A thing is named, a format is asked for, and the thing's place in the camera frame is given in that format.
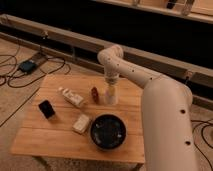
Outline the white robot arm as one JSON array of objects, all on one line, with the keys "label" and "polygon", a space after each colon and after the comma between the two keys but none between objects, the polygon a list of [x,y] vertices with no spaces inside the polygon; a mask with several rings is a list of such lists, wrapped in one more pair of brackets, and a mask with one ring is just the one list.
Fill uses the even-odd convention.
[{"label": "white robot arm", "polygon": [[114,84],[123,76],[142,89],[146,171],[199,171],[190,121],[190,88],[123,56],[122,47],[113,45],[101,50],[97,58],[107,83]]}]

